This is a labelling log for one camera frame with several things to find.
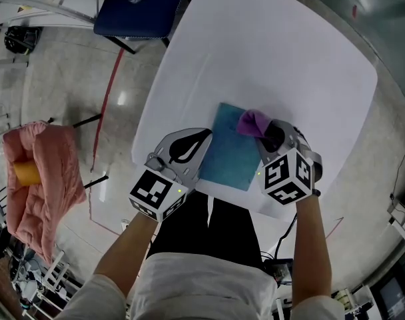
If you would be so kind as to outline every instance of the gray floor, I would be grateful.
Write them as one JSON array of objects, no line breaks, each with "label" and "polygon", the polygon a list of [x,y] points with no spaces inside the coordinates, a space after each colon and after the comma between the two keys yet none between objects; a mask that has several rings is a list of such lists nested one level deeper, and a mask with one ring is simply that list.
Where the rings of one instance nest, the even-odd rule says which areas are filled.
[{"label": "gray floor", "polygon": [[[300,1],[343,32],[378,72],[378,86],[361,134],[322,199],[322,214],[329,227],[332,220],[343,217],[327,239],[333,287],[353,287],[368,276],[400,240],[388,225],[386,210],[396,170],[405,153],[405,98],[371,48],[345,22],[319,1]],[[93,174],[89,171],[96,123],[84,126],[77,134],[83,181],[86,183],[107,171],[110,176],[105,185],[92,190],[91,207],[85,202],[72,208],[57,230],[58,248],[66,252],[73,271],[82,279],[92,273],[101,255],[117,238],[120,220],[133,214],[124,198],[129,188],[127,181],[135,168],[130,149],[165,48],[160,41],[131,45],[137,47],[139,53],[135,56],[126,53],[120,62]],[[30,56],[28,69],[0,71],[0,112],[10,112],[17,124],[19,120],[26,123],[54,117],[64,125],[98,113],[118,52],[115,45],[91,31],[46,28]],[[0,57],[7,55],[0,36]],[[0,146],[0,186],[5,179],[2,159]],[[404,189],[405,164],[400,171],[397,194]],[[253,217],[256,232],[260,222],[272,222],[265,216]],[[278,236],[284,230],[284,225],[279,225]],[[263,241],[263,233],[258,232],[258,236]],[[293,241],[294,231],[282,245],[280,257],[292,257]],[[282,288],[281,293],[288,292]]]}]

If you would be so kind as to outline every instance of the forearm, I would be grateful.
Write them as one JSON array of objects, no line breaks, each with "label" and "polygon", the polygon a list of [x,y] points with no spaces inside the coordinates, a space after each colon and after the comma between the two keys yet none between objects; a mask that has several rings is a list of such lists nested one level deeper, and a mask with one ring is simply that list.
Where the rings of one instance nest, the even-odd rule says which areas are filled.
[{"label": "forearm", "polygon": [[109,277],[125,296],[136,281],[158,223],[138,213],[96,267],[95,274]]},{"label": "forearm", "polygon": [[296,208],[293,307],[309,297],[331,295],[331,265],[318,197],[305,198],[296,203]]}]

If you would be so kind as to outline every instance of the shirt sleeve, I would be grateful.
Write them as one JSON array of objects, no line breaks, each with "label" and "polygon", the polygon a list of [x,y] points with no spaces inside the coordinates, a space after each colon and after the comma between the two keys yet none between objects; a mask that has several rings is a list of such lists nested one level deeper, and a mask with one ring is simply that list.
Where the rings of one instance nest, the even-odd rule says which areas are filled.
[{"label": "shirt sleeve", "polygon": [[331,297],[311,297],[291,311],[290,320],[344,320],[344,306]]},{"label": "shirt sleeve", "polygon": [[125,297],[114,281],[104,275],[93,275],[56,320],[124,320],[125,313]]}]

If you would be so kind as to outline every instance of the white t-shirt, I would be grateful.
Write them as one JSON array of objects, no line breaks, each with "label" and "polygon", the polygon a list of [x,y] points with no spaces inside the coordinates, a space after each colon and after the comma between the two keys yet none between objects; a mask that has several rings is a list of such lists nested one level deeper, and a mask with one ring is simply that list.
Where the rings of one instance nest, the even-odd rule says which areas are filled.
[{"label": "white t-shirt", "polygon": [[[157,253],[137,279],[131,319],[272,319],[275,280],[254,267],[206,255]],[[57,320],[124,320],[125,298],[108,277],[94,275]],[[343,305],[329,297],[300,303],[292,320],[343,320]]]}]

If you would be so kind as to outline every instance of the pink jacket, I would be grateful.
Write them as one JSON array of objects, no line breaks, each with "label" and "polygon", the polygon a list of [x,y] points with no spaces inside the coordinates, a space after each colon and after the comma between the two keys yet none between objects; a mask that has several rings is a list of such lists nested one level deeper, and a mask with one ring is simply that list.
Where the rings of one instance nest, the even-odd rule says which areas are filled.
[{"label": "pink jacket", "polygon": [[[51,264],[61,218],[86,199],[72,127],[32,122],[3,137],[7,160],[7,228]],[[13,163],[34,159],[41,184],[19,183]]]}]

